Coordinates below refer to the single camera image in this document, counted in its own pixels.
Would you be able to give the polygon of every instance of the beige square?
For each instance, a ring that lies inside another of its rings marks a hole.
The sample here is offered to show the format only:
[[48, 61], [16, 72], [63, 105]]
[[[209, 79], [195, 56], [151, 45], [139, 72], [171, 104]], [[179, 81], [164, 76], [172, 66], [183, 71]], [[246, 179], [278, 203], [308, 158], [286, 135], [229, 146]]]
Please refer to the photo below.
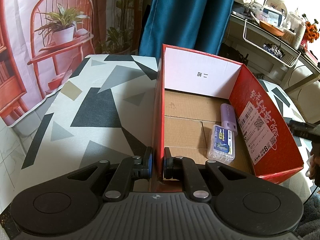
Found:
[[82, 90], [70, 81], [67, 81], [67, 83], [65, 83], [63, 88], [61, 89], [61, 93], [71, 100], [75, 101], [77, 97], [82, 93]]

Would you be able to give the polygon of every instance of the orange wooden cabinet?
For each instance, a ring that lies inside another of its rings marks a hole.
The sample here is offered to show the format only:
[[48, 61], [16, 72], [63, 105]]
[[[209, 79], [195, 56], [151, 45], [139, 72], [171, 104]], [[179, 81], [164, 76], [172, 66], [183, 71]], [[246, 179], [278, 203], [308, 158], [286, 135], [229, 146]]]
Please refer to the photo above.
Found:
[[0, 0], [0, 117], [17, 120], [28, 108], [21, 97], [27, 93], [11, 50], [5, 18], [4, 0]]

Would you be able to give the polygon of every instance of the purple bottle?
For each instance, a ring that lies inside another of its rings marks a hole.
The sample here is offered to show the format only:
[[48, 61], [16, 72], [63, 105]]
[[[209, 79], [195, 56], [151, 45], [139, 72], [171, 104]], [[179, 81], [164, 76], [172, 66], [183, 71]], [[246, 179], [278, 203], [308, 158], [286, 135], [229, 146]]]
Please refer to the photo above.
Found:
[[220, 107], [220, 110], [221, 110], [221, 126], [223, 128], [233, 131], [235, 136], [237, 136], [238, 130], [237, 130], [235, 109], [231, 105], [222, 104]]

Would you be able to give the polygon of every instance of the teal curtain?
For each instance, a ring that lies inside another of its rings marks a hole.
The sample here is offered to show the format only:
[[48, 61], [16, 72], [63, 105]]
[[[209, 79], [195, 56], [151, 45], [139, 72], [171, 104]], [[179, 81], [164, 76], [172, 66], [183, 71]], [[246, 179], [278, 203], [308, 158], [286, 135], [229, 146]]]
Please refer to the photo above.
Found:
[[219, 52], [233, 0], [152, 0], [139, 55], [159, 58], [162, 44]]

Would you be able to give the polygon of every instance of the box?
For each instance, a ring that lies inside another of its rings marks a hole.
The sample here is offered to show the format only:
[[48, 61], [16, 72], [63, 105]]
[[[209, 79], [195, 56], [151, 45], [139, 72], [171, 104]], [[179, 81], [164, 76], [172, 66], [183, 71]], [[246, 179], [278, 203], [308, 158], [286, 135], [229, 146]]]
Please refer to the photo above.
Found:
[[158, 180], [163, 179], [164, 147], [170, 148], [172, 156], [205, 163], [209, 133], [214, 124], [221, 124], [223, 103], [234, 107], [239, 121], [236, 157], [230, 166], [274, 183], [303, 169], [284, 119], [245, 65], [163, 45], [152, 141]]

